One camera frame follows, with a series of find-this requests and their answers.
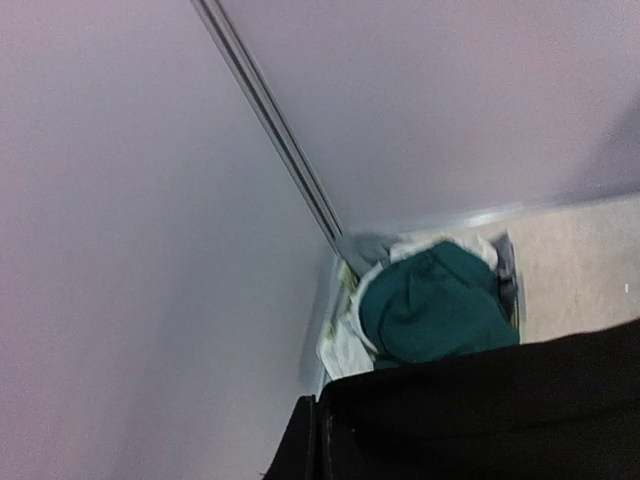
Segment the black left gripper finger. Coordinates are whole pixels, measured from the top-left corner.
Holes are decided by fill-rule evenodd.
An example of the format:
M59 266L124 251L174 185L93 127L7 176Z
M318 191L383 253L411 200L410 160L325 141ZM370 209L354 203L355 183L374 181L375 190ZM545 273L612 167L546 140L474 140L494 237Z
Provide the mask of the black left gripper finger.
M349 478L349 419L313 395L300 397L263 479Z

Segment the black trousers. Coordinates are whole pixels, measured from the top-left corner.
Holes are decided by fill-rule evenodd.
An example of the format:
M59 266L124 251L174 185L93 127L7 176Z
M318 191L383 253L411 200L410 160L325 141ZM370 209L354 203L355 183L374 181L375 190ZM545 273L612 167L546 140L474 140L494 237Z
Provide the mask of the black trousers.
M336 381L328 479L635 479L639 325Z

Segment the white garment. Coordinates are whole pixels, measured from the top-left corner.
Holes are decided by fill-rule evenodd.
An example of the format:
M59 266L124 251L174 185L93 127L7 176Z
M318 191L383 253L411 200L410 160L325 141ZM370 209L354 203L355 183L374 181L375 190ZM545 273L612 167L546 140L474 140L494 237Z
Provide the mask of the white garment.
M479 234L452 236L436 233L422 238L411 236L398 238L399 242L390 250L390 263L403 260L444 240L451 241L476 255L493 272L498 263L496 250L490 243L492 239L485 239ZM329 313L322 323L316 346L318 358L324 368L322 384L374 369L377 351L362 333L357 312L369 283L386 266L377 264L366 274L358 276L342 257L339 259L337 271L333 277L337 290L329 307Z

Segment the teal green garment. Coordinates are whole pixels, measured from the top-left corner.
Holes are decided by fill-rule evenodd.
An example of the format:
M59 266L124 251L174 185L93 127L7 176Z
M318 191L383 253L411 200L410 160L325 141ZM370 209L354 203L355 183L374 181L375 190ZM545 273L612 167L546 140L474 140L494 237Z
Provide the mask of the teal green garment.
M498 275L451 241L384 267L364 290L358 317L376 370L520 343Z

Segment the grey garment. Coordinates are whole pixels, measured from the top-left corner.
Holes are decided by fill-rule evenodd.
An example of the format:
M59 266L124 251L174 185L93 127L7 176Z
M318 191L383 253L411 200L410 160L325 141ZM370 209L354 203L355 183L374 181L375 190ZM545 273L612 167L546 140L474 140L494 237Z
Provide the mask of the grey garment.
M377 264L388 265L391 247L398 242L395 235L358 233L338 239L336 247L351 270L362 276Z

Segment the cream perforated plastic basket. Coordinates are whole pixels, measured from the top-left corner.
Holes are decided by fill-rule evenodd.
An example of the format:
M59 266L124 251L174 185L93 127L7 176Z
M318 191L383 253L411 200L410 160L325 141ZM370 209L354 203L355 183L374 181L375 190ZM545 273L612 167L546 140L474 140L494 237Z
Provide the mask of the cream perforated plastic basket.
M521 332L522 308L520 280L516 262L514 244L507 231L502 232L490 241L498 258L494 270L498 278L498 294L500 304L505 311L508 323L517 332Z

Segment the left aluminium corner post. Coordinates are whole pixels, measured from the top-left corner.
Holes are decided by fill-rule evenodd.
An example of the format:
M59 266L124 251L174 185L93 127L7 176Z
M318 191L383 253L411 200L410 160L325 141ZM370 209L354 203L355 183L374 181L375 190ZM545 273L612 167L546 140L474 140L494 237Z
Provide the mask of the left aluminium corner post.
M196 0L193 6L329 245L335 248L343 236L338 216L253 55L221 2Z

